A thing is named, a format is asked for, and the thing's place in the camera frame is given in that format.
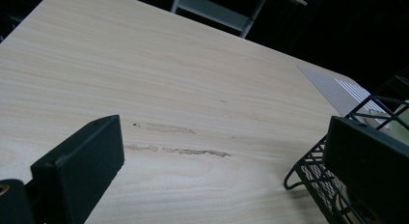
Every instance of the dark floor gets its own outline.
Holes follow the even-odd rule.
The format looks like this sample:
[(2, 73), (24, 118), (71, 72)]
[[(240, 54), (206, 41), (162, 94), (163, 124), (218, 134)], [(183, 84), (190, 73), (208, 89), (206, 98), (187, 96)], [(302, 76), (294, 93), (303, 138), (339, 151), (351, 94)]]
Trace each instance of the dark floor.
[[(0, 0), (0, 41), (41, 0)], [(140, 0), (169, 11), (173, 0)], [(258, 0), (213, 0), (248, 14)], [(409, 67), (409, 0), (267, 0), (247, 40), (337, 71), (370, 91)], [(177, 14), (238, 35), (179, 10)]]

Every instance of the wood grain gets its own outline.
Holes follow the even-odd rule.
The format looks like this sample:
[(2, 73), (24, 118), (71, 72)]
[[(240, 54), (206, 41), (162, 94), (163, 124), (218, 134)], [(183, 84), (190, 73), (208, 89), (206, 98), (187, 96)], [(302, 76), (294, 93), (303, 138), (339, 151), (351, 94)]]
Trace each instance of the wood grain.
[(0, 44), (0, 178), (119, 114), (125, 164), (87, 223), (325, 223), (283, 180), (342, 75), (134, 0), (44, 0)]

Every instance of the light wood tabletop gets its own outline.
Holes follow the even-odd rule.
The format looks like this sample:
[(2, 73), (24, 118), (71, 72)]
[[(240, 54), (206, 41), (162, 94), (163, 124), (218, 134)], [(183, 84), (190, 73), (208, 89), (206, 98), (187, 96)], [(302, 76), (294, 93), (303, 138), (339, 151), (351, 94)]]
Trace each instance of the light wood tabletop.
[(347, 77), (135, 0), (44, 0), (0, 44), (0, 180), (121, 117), (125, 163), (87, 223), (326, 223), (292, 165)]

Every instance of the chair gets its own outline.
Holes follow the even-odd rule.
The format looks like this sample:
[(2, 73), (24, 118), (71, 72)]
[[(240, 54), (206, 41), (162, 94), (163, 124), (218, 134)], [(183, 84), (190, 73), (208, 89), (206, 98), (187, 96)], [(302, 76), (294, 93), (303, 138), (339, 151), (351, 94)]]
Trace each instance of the chair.
[[(252, 28), (259, 11), (266, 0), (259, 0), (250, 15), (243, 15), (227, 9), (222, 5), (209, 0), (174, 0), (171, 12), (175, 14), (177, 9), (186, 10), (192, 14), (197, 14), (207, 19), (216, 21), (240, 32), (241, 38), (246, 38)], [(303, 0), (290, 0), (294, 3), (307, 5)]]

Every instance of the black wire mesh basket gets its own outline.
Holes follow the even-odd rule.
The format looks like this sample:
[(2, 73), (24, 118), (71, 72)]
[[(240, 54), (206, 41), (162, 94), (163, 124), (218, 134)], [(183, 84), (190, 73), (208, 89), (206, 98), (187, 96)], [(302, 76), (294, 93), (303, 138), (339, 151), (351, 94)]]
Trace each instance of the black wire mesh basket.
[[(409, 131), (409, 122), (402, 119), (403, 114), (409, 116), (408, 78), (409, 68), (395, 74), (345, 118), (372, 126), (388, 135), (392, 135), (392, 126)], [(286, 190), (305, 185), (329, 223), (383, 223), (377, 219), (376, 214), (361, 206), (360, 201), (348, 192), (344, 183), (325, 167), (323, 157), (327, 136), (328, 134), (320, 139), (293, 165), (284, 181)], [(393, 137), (408, 145), (405, 138), (409, 138), (409, 132), (406, 136), (403, 134), (403, 139), (402, 136)], [(294, 172), (301, 181), (288, 184)]]

